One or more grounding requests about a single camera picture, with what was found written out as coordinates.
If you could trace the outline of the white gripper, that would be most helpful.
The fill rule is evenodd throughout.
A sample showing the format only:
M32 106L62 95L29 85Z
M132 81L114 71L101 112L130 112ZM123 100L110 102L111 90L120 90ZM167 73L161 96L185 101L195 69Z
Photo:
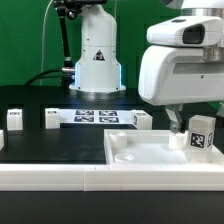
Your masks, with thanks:
M165 46L151 46L143 55L139 95L149 104L166 105L174 134L182 132L182 104L224 100L224 62L205 62L202 56L202 49ZM217 116L224 118L224 102Z

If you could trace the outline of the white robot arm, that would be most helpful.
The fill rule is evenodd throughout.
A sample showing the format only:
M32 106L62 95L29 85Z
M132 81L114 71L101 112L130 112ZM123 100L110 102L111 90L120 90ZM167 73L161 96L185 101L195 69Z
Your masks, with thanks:
M164 105L174 133L186 103L224 100L224 0L160 0L183 14L147 30L138 83L142 100ZM116 21L95 2L82 8L81 58L70 89L95 97L123 91Z

